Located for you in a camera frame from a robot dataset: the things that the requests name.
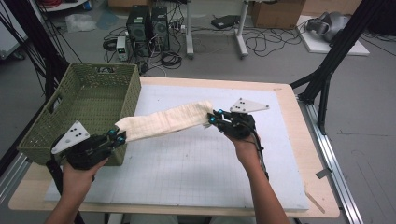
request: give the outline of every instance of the white towel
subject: white towel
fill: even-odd
[[[126,141],[130,142],[208,124],[207,113],[213,113],[213,105],[209,101],[201,101],[147,116],[123,118],[116,125],[120,133],[126,132]]]

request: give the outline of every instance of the gray floor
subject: gray floor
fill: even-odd
[[[74,8],[54,14],[53,17],[61,20],[67,14],[87,13],[99,21],[103,12],[102,8],[90,12]],[[209,26],[206,19],[193,22]],[[103,63],[103,37],[124,24],[125,20],[118,19],[108,30],[64,34],[64,37],[84,63]],[[165,69],[168,77],[291,83],[317,69],[325,57],[323,54],[308,53],[301,43],[287,45],[265,58],[257,57],[250,51],[246,59],[240,60],[232,33],[201,32],[193,37],[194,59],[184,58],[177,70]],[[372,41],[396,53],[396,43]],[[396,175],[392,174],[396,168],[396,60],[395,56],[364,40],[361,43],[370,51],[370,56],[347,56],[333,76],[326,128],[363,221],[394,223]],[[71,50],[67,47],[64,50],[67,61],[78,62]],[[184,48],[181,56],[185,57]],[[2,156],[44,99],[28,60],[8,59],[0,63],[0,68]],[[154,68],[146,75],[163,77],[164,72]],[[0,223],[40,223],[48,214],[10,211],[7,208],[8,200],[9,196],[0,206]],[[83,216],[87,223],[99,223],[102,219],[100,214]],[[343,216],[337,219],[302,218],[302,222],[346,223]]]

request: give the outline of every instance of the white device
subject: white device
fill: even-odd
[[[235,104],[233,104],[233,106],[230,108],[230,111],[246,114],[254,111],[267,110],[269,108],[269,105],[262,105],[254,101],[239,98],[239,100],[237,100]]]
[[[128,61],[128,48],[126,47],[126,36],[117,37],[117,53],[122,62]]]
[[[52,148],[52,154],[60,153],[61,151],[68,149],[85,139],[90,138],[88,131],[82,126],[82,124],[76,120],[72,127],[67,130],[64,136],[59,140],[55,147]]]

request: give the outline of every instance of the human hand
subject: human hand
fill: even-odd
[[[100,161],[90,170],[75,170],[68,162],[64,165],[64,185],[62,198],[73,200],[73,203],[82,203],[91,187],[96,172],[108,161]]]
[[[229,135],[226,136],[233,142],[236,157],[247,171],[251,168],[260,168],[260,159],[253,136],[250,135],[245,139],[236,139]]]

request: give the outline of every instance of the cardboard box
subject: cardboard box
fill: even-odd
[[[305,0],[282,0],[275,4],[255,3],[251,18],[255,27],[294,29]]]
[[[113,11],[123,11],[129,12],[131,6],[133,5],[141,5],[141,6],[149,6],[152,5],[152,0],[108,0],[108,6],[111,7]]]
[[[318,17],[334,11],[352,15],[360,3],[361,0],[306,0],[302,15]]]

